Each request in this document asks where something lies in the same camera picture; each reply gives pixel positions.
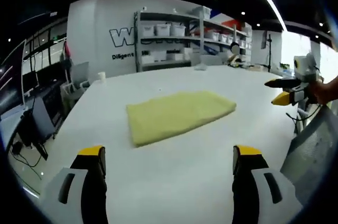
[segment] floor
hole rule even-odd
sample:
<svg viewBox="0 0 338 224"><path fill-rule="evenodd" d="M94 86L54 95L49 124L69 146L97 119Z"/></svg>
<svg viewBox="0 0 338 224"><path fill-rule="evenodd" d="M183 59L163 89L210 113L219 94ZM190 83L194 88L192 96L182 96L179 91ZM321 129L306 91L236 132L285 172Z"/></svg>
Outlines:
<svg viewBox="0 0 338 224"><path fill-rule="evenodd" d="M16 141L20 141L20 137L18 134L15 135L15 138L14 138L14 142ZM44 147L47 153L51 149L53 143L54 143L54 140L50 138L44 144ZM30 148L30 147L24 146L20 152L20 155L15 156L15 158L23 162L26 162L27 160L27 162L31 166L35 165L40 158L40 153L35 149L35 147ZM44 172L44 168L46 164L45 159L41 158L35 167L30 168L27 165L16 160L15 158L12 152L10 151L8 153L8 159L17 175L18 181L22 184L22 186L24 187L27 193L32 192L34 194L34 195L31 194L32 196L35 197L36 195L39 197L41 194L41 189L42 189L41 181L43 179L43 172Z"/></svg>

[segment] folded cloth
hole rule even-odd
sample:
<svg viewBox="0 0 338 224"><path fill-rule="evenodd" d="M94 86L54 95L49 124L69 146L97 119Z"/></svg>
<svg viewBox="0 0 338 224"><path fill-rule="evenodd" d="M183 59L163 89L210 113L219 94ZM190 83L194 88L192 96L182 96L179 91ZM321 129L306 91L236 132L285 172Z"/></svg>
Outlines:
<svg viewBox="0 0 338 224"><path fill-rule="evenodd" d="M236 103L208 91L178 92L127 105L135 146L186 133L233 112Z"/></svg>

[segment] storage rack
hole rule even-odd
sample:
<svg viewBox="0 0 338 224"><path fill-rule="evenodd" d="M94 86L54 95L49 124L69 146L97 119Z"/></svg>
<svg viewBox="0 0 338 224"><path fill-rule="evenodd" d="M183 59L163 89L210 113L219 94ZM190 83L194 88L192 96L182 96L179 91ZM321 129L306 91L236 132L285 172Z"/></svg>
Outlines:
<svg viewBox="0 0 338 224"><path fill-rule="evenodd" d="M142 21L157 21L157 22L179 22L183 23L185 28L185 36L151 36L143 37L142 36ZM199 23L200 27L200 36L189 36L190 35L190 24ZM148 11L138 11L134 14L134 38L135 38L135 57L136 57L136 69L137 72L142 72L145 67L153 66L165 66L172 64L182 64L190 63L189 61L159 61L154 63L142 64L142 51L140 50L140 45L142 41L156 41L156 40L181 40L186 47L190 46L191 42L200 43L200 54L204 54L204 43L213 43L220 46L220 51L223 50L223 47L230 47L229 44L223 43L220 41L215 41L212 39L207 39L204 37L204 27L211 27L216 30L226 31L233 33L233 40L236 40L237 35L241 39L245 39L248 35L245 32L238 31L236 25L233 28L213 22L212 20L204 19L202 13L200 17L189 14L180 14L180 13L160 13L160 12L148 12Z"/></svg>

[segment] human hand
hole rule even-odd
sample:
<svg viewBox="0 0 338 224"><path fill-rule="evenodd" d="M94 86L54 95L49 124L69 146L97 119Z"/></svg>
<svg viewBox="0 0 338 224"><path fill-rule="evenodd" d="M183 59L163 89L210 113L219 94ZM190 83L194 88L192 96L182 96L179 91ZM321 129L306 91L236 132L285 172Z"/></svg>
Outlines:
<svg viewBox="0 0 338 224"><path fill-rule="evenodd" d="M319 104L325 105L330 101L330 90L327 84L319 81L310 83L309 91L316 97Z"/></svg>

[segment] white cup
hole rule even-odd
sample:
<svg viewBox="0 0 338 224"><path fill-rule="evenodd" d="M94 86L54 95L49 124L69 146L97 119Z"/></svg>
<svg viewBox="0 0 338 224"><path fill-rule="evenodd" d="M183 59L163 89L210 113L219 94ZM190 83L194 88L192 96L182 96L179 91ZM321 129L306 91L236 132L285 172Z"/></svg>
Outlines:
<svg viewBox="0 0 338 224"><path fill-rule="evenodd" d="M98 75L101 82L106 82L106 72L99 72Z"/></svg>

